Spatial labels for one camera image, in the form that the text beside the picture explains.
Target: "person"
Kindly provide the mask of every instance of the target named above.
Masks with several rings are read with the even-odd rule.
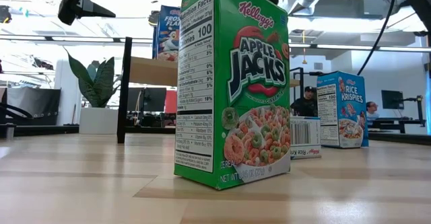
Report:
[[[299,116],[317,116],[317,100],[314,96],[315,88],[308,86],[304,89],[304,98],[295,100],[290,105]]]
[[[366,121],[368,126],[372,126],[372,122],[380,117],[377,113],[377,104],[375,102],[366,103]]]

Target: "desk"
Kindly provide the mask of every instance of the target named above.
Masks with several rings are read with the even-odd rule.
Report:
[[[20,137],[2,147],[8,150],[0,158],[2,223],[431,219],[428,146],[371,141],[363,149],[322,148],[324,158],[295,161],[290,174],[223,191],[173,175],[175,135],[128,134],[126,145],[108,135]]]
[[[406,124],[422,124],[420,120],[408,120],[402,118],[379,118],[372,122],[372,126],[368,128],[378,128],[382,130],[399,130],[400,133],[405,133]]]

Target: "green leaves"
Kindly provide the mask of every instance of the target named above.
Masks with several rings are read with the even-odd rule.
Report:
[[[99,95],[102,104],[105,104],[105,102],[107,103],[112,96],[112,89],[114,87],[114,62],[114,57],[110,58],[106,63],[103,62],[99,66],[94,80],[94,90]]]
[[[109,99],[118,87],[114,89],[114,57],[103,62],[96,68],[92,65],[87,69],[69,52],[69,64],[73,74],[78,78],[79,90],[94,108],[106,107]]]
[[[90,78],[92,79],[92,81],[94,81],[94,79],[96,78],[96,74],[97,74],[96,67],[94,65],[88,65],[87,72],[88,72],[88,75],[90,76]]]
[[[67,52],[67,55],[69,55],[69,64],[70,68],[72,69],[72,73],[78,78],[82,79],[84,82],[88,83],[89,85],[93,86],[93,81],[90,75],[88,75],[87,69],[76,59],[74,59],[69,52]]]

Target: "black cap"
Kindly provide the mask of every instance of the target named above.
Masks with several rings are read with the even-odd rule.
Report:
[[[315,92],[316,88],[315,87],[311,87],[311,86],[307,86],[304,89],[304,92]]]

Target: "red object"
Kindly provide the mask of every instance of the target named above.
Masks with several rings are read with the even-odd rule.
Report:
[[[241,30],[238,31],[238,33],[235,36],[234,40],[234,48],[238,48],[241,43],[242,37],[249,37],[249,38],[259,38],[264,40],[261,29],[259,29],[256,26],[245,26],[241,28]]]
[[[166,92],[166,99],[164,102],[164,112],[165,113],[176,113],[176,91],[168,90]]]
[[[278,91],[278,88],[275,86],[265,87],[260,83],[254,83],[252,85],[249,85],[247,88],[251,93],[254,93],[254,94],[263,93],[267,97],[274,96]]]
[[[283,60],[283,59],[281,58],[281,54],[280,54],[280,52],[279,52],[277,49],[275,49],[275,55],[277,56],[277,58],[278,58],[279,60]]]

